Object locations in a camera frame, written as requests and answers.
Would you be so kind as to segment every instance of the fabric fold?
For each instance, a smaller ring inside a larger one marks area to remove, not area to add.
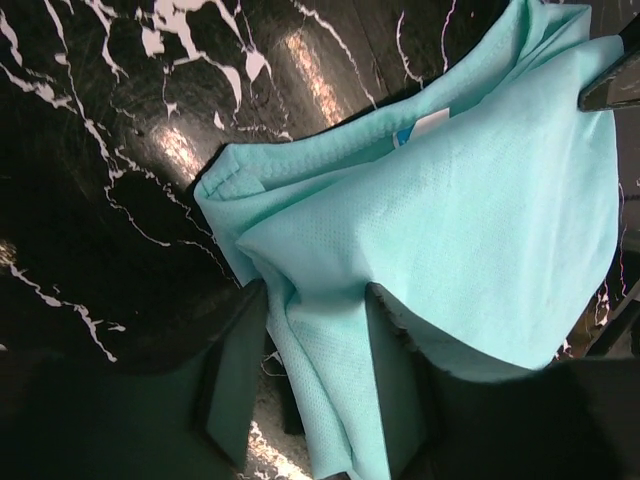
[[[368,282],[476,350],[536,369],[606,275],[615,126],[577,98],[623,48],[588,41],[590,13],[514,0],[422,92],[305,140],[230,145],[196,185],[239,281],[267,282],[314,477],[389,478]],[[394,148],[396,131],[444,108],[448,121]]]

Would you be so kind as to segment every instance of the clothing tag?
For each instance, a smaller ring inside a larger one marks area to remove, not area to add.
[[[420,135],[424,135],[430,130],[439,127],[444,122],[449,120],[449,109],[445,108],[438,112],[422,117],[416,123],[409,128],[400,130],[393,134],[393,146],[398,148]]]

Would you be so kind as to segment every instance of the textured fabric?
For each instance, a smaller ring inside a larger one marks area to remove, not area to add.
[[[611,262],[613,115],[579,91],[622,54],[585,6],[513,0],[412,98],[284,145],[229,145],[195,197],[242,284],[263,277],[316,478],[388,478],[369,281],[501,360],[553,357]],[[393,134],[451,118],[394,149]]]

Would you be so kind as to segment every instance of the turquoise cloth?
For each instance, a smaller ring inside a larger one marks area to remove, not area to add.
[[[617,242],[613,114],[578,92],[623,51],[589,7],[513,0],[408,100],[283,145],[229,145],[195,198],[242,284],[263,277],[313,474],[388,478],[365,310],[384,285],[434,326],[544,366]],[[450,108],[397,149],[393,134]]]

